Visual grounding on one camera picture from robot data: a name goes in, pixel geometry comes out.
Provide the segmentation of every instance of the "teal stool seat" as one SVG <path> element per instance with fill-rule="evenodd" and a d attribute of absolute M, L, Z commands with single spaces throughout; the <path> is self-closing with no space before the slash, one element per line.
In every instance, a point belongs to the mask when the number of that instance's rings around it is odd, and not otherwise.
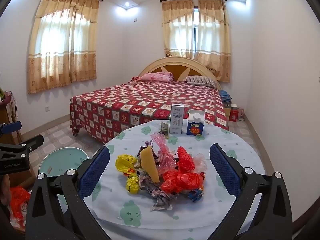
<path fill-rule="evenodd" d="M 89 159 L 81 149 L 66 147 L 50 153 L 39 167 L 39 173 L 45 173 L 48 177 L 60 176 L 69 169 L 77 169 L 80 164 Z M 63 195 L 58 195 L 63 211 L 67 210 L 67 202 Z"/>

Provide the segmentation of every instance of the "crumpled wrapper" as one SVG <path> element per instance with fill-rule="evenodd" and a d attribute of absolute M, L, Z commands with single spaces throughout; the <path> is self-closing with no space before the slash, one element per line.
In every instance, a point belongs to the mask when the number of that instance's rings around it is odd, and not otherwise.
<path fill-rule="evenodd" d="M 139 191 L 139 180 L 134 169 L 134 164 L 137 159 L 132 155 L 119 155 L 116 160 L 116 168 L 118 171 L 123 172 L 125 176 L 128 177 L 126 189 L 132 194 L 137 194 Z"/>

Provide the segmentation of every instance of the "plastic bag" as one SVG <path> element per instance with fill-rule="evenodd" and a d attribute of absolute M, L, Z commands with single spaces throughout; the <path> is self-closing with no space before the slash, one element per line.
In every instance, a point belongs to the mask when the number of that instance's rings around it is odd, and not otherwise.
<path fill-rule="evenodd" d="M 163 174 L 164 183 L 161 184 L 160 189 L 169 194 L 172 192 L 180 193 L 183 188 L 177 186 L 177 176 L 179 172 L 177 170 L 167 171 Z"/>
<path fill-rule="evenodd" d="M 179 171 L 182 173 L 193 171 L 195 169 L 195 164 L 193 162 L 192 157 L 187 153 L 185 148 L 179 147 L 178 148 L 178 156 L 179 161 L 177 163 L 179 167 Z"/>
<path fill-rule="evenodd" d="M 182 190 L 195 190 L 202 186 L 204 181 L 204 174 L 180 171 L 167 171 L 163 174 L 164 183 L 160 189 L 165 193 L 180 193 Z"/>
<path fill-rule="evenodd" d="M 126 189 L 132 194 L 137 194 L 139 191 L 139 180 L 134 169 L 133 164 L 136 163 L 137 159 L 132 155 L 119 155 L 116 160 L 116 168 L 118 171 L 123 172 L 128 177 Z"/>
<path fill-rule="evenodd" d="M 205 160 L 205 156 L 202 153 L 199 153 L 196 157 L 193 157 L 193 162 L 196 166 L 193 172 L 201 173 L 207 170 L 207 163 Z"/>
<path fill-rule="evenodd" d="M 151 135 L 152 140 L 159 146 L 160 150 L 158 152 L 159 166 L 158 174 L 161 175 L 169 170 L 174 170 L 177 166 L 176 159 L 169 152 L 169 148 L 165 142 L 165 137 L 163 134 L 154 133 Z"/>
<path fill-rule="evenodd" d="M 18 221 L 20 226 L 24 226 L 30 194 L 20 186 L 10 188 L 10 192 L 12 195 L 10 202 L 12 215 Z"/>

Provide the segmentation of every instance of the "curtain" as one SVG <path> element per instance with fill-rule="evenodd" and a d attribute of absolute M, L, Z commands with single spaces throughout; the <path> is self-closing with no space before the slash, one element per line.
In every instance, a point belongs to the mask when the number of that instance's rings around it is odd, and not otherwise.
<path fill-rule="evenodd" d="M 164 52 L 167 56 L 194 57 L 193 11 L 193 0 L 162 3 Z"/>
<path fill-rule="evenodd" d="M 97 78 L 99 0 L 42 0 L 28 56 L 28 93 Z"/>
<path fill-rule="evenodd" d="M 194 60 L 221 82 L 230 82 L 229 21 L 224 0 L 199 0 L 199 26 Z"/>

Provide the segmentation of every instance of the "box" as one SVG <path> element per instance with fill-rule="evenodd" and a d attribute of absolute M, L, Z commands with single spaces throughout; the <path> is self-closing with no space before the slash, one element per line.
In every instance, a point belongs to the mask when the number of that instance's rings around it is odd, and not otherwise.
<path fill-rule="evenodd" d="M 198 111 L 193 109 L 189 110 L 187 127 L 188 135 L 202 135 L 204 127 L 204 113 L 204 111 Z"/>
<path fill-rule="evenodd" d="M 172 104 L 171 105 L 171 118 L 169 133 L 182 133 L 184 105 Z"/>
<path fill-rule="evenodd" d="M 226 114 L 227 119 L 229 120 L 230 111 L 231 111 L 231 102 L 223 102 L 224 113 Z"/>
<path fill-rule="evenodd" d="M 224 108 L 224 113 L 226 114 L 227 119 L 229 120 L 231 108 Z"/>
<path fill-rule="evenodd" d="M 231 102 L 223 102 L 224 108 L 231 108 Z"/>
<path fill-rule="evenodd" d="M 236 122 L 238 119 L 239 112 L 237 109 L 231 109 L 229 121 Z"/>

